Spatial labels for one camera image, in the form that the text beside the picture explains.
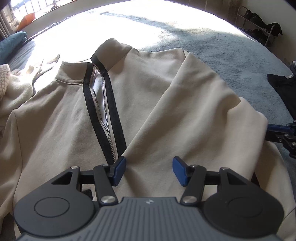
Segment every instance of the white knit fabric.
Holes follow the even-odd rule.
[[[0,65],[0,100],[2,100],[2,97],[7,89],[9,76],[10,68],[8,64]]]

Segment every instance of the metal pivot screw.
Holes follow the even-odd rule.
[[[101,198],[102,203],[112,203],[115,201],[115,197],[113,196],[103,196]]]
[[[194,196],[185,196],[183,197],[182,201],[185,203],[195,203],[197,201],[197,198]]]

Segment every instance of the teal pillow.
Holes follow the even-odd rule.
[[[17,32],[0,42],[0,64],[6,64],[7,57],[26,36],[26,32]]]

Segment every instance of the sweatshirt sleeve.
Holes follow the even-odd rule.
[[[22,155],[17,120],[15,111],[12,111],[0,140],[0,231],[3,218],[12,212],[13,196],[21,171]]]

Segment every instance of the sweatshirt collar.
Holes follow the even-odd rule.
[[[115,39],[106,40],[95,51],[95,56],[109,71],[132,49],[131,46],[121,44]],[[87,70],[87,62],[71,63],[63,61],[55,80],[67,84],[82,84]]]

